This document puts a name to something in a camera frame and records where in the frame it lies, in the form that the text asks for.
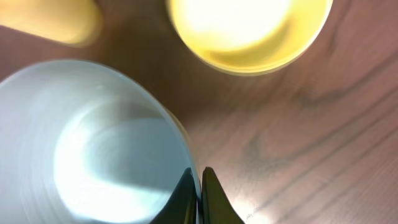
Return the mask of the pale grey small bowl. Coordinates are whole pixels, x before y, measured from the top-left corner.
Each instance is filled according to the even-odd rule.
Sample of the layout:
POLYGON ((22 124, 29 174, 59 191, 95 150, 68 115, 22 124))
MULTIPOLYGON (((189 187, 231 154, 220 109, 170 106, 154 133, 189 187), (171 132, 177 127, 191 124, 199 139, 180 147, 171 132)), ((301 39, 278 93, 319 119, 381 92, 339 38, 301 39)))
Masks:
POLYGON ((148 91, 93 62, 53 60, 1 83, 2 223, 149 223, 195 164, 148 91))

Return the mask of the yellow small bowl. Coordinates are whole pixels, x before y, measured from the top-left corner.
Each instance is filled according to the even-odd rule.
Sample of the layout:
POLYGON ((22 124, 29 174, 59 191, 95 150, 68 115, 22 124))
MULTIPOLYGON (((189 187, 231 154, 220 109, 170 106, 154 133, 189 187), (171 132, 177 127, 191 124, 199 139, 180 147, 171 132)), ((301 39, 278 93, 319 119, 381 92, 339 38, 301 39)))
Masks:
POLYGON ((332 0, 167 0, 170 21, 202 62, 253 77, 297 60, 315 41, 332 0))

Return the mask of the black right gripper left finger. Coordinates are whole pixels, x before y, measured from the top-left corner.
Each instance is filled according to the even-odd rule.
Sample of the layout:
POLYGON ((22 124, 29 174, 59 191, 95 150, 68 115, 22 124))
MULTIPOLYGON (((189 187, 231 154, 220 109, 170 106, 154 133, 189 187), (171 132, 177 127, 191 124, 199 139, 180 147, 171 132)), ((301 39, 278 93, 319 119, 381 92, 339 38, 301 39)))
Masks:
POLYGON ((150 224, 196 224, 197 195, 191 168, 185 169, 164 208, 150 224))

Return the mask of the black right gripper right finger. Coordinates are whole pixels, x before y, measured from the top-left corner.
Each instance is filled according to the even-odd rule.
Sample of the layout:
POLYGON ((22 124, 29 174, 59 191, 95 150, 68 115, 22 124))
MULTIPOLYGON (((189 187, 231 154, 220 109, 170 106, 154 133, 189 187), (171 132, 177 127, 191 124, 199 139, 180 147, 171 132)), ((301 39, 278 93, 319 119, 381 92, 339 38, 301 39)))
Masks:
POLYGON ((202 208, 204 224, 244 224, 211 167, 206 167, 202 175, 202 208))

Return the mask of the yellow plastic cup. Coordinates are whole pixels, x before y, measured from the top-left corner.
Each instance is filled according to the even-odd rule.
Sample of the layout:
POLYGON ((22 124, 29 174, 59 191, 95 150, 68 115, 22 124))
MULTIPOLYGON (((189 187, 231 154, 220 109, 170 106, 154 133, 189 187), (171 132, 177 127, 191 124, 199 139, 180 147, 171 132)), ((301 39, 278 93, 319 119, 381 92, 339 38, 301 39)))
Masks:
POLYGON ((92 0, 1 0, 1 25, 68 45, 88 45, 100 33, 92 0))

